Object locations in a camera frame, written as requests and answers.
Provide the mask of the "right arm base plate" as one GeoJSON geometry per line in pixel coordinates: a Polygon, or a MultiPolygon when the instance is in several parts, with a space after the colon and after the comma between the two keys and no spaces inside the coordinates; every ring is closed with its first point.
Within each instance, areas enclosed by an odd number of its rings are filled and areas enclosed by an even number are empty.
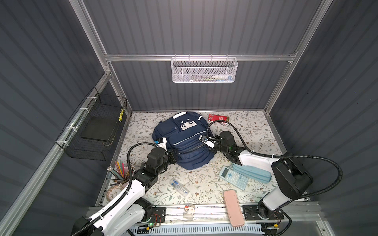
{"type": "Polygon", "coordinates": [[[246,220],[283,220],[284,214],[276,209],[275,211],[269,210],[264,206],[258,204],[242,205],[242,213],[246,220]]]}

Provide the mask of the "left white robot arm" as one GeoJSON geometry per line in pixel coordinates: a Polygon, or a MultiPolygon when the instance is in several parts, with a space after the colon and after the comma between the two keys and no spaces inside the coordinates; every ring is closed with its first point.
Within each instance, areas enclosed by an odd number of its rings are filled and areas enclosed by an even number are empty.
{"type": "Polygon", "coordinates": [[[142,197],[157,182],[159,174],[177,162],[177,153],[176,149],[155,146],[147,155],[147,162],[130,177],[128,186],[88,219],[78,219],[71,235],[120,236],[134,224],[147,220],[152,204],[142,197]]]}

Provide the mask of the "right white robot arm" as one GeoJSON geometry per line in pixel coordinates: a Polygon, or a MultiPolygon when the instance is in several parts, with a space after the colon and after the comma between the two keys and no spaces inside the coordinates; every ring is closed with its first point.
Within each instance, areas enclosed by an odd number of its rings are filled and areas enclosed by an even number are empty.
{"type": "Polygon", "coordinates": [[[275,158],[255,154],[244,147],[237,146],[234,136],[223,131],[213,138],[214,149],[234,164],[234,171],[241,171],[251,179],[269,182],[274,177],[277,187],[266,194],[258,203],[259,215],[262,219],[269,218],[274,211],[291,201],[301,198],[313,183],[302,163],[296,158],[275,158]]]}

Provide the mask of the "light blue calculator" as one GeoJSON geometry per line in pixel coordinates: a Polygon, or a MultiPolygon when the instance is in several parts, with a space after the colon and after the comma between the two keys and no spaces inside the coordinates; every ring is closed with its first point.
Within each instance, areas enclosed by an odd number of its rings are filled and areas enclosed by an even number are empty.
{"type": "Polygon", "coordinates": [[[226,166],[222,167],[219,173],[219,177],[241,190],[246,189],[249,181],[247,177],[244,177],[243,175],[226,166]]]}

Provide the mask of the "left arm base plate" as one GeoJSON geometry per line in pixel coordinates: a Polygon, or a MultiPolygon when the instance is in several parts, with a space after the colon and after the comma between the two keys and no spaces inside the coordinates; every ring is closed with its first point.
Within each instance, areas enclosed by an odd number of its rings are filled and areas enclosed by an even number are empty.
{"type": "Polygon", "coordinates": [[[150,213],[147,213],[147,218],[142,219],[141,223],[164,223],[166,217],[166,207],[153,207],[150,213]]]}

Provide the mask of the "light blue pencil case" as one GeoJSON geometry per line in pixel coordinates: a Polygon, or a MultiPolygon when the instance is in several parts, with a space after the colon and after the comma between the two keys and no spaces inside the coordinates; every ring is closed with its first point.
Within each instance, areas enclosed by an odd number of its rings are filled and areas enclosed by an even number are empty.
{"type": "Polygon", "coordinates": [[[268,184],[272,179],[270,172],[259,169],[257,167],[237,165],[234,163],[232,164],[232,169],[233,171],[237,172],[238,174],[246,178],[253,179],[264,184],[268,184]]]}

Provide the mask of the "navy blue student backpack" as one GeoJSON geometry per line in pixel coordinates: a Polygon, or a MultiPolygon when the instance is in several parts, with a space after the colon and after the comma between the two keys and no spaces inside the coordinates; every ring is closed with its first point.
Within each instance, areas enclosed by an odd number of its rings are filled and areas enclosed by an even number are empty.
{"type": "Polygon", "coordinates": [[[181,112],[160,122],[152,132],[152,139],[166,138],[166,147],[176,151],[176,163],[186,170],[208,164],[214,153],[200,141],[200,136],[212,136],[206,119],[195,112],[181,112]]]}

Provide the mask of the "clear plastic pen pack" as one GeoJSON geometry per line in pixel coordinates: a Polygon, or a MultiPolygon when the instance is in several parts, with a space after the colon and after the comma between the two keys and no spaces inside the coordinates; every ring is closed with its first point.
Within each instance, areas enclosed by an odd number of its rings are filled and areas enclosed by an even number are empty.
{"type": "Polygon", "coordinates": [[[184,198],[189,194],[189,191],[176,179],[172,179],[171,186],[184,198]]]}

